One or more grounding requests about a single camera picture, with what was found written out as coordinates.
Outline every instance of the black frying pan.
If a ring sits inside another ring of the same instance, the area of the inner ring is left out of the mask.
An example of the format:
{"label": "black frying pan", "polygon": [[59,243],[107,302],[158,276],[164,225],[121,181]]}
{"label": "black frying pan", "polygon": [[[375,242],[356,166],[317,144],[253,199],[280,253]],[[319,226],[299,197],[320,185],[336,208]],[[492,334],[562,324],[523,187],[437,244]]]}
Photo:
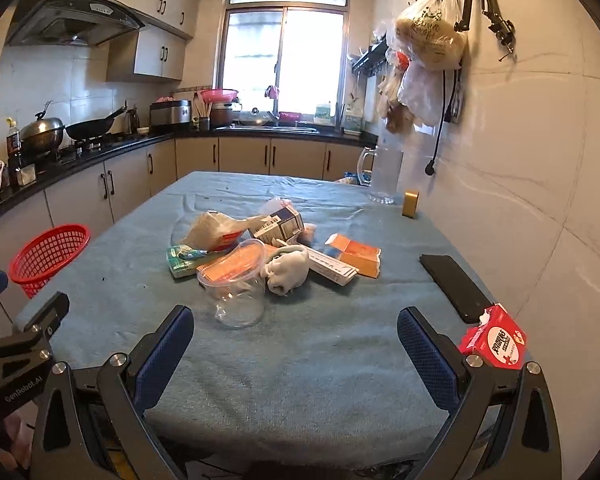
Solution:
{"label": "black frying pan", "polygon": [[114,119],[125,112],[126,106],[123,106],[104,119],[85,121],[66,126],[66,134],[73,140],[87,140],[101,137],[111,129]]}

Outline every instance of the table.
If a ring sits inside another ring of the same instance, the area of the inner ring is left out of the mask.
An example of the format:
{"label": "table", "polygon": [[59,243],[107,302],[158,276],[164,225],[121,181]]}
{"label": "table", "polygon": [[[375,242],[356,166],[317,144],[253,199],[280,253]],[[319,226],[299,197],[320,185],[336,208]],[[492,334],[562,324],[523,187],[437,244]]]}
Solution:
{"label": "table", "polygon": [[[261,323],[226,330],[195,277],[176,282],[166,248],[201,212],[234,218],[290,198],[318,225],[382,249],[377,280],[340,287],[310,272],[286,298],[267,294]],[[192,342],[146,418],[192,447],[292,464],[362,468],[424,452],[444,423],[396,334],[398,312],[417,306],[458,343],[465,325],[420,266],[421,253],[451,254],[487,294],[451,243],[419,213],[370,202],[365,188],[296,178],[191,173],[90,243],[18,317],[22,328],[56,290],[69,314],[52,339],[72,367],[130,351],[176,304],[195,316]]]}

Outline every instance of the black countertop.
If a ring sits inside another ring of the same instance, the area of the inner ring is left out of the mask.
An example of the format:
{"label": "black countertop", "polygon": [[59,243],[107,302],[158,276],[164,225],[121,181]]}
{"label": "black countertop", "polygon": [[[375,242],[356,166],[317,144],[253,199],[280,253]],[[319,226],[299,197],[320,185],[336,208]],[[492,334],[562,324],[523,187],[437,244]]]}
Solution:
{"label": "black countertop", "polygon": [[52,186],[64,178],[86,170],[91,166],[113,158],[123,153],[132,152],[138,148],[150,146],[162,142],[163,140],[174,139],[175,137],[272,137],[275,139],[296,139],[296,140],[316,140],[321,142],[333,142],[335,144],[346,144],[349,146],[374,147],[378,138],[373,134],[363,133],[359,139],[352,139],[337,133],[333,127],[316,125],[315,132],[292,132],[290,130],[280,130],[275,128],[253,128],[244,126],[232,126],[229,128],[219,128],[209,132],[166,132],[164,134],[152,134],[148,137],[134,137],[127,140],[120,140],[104,145],[97,152],[84,153],[79,158],[55,166],[43,173],[39,173],[37,179],[28,186],[21,187],[18,190],[6,189],[0,193],[0,216],[13,209],[18,204],[24,202],[27,198],[39,193],[40,191]]}

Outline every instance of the clear glass pitcher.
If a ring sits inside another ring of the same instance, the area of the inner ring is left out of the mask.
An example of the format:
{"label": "clear glass pitcher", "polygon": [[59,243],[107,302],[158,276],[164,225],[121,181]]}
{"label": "clear glass pitcher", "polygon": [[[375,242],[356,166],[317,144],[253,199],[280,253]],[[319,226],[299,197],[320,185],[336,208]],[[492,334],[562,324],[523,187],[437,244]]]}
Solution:
{"label": "clear glass pitcher", "polygon": [[363,165],[368,155],[374,156],[374,166],[368,192],[369,198],[382,204],[394,203],[404,154],[396,148],[385,146],[378,146],[374,150],[365,148],[358,160],[358,179],[360,182],[364,181]]}

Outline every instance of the red box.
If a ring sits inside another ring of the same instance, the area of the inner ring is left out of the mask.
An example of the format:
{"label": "red box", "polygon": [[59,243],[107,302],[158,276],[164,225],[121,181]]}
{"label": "red box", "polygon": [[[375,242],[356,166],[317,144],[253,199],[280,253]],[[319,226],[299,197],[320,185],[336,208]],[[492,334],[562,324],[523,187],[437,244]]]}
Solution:
{"label": "red box", "polygon": [[525,344],[526,334],[504,307],[496,303],[485,309],[479,326],[466,331],[458,348],[463,355],[479,355],[493,366],[520,370]]}

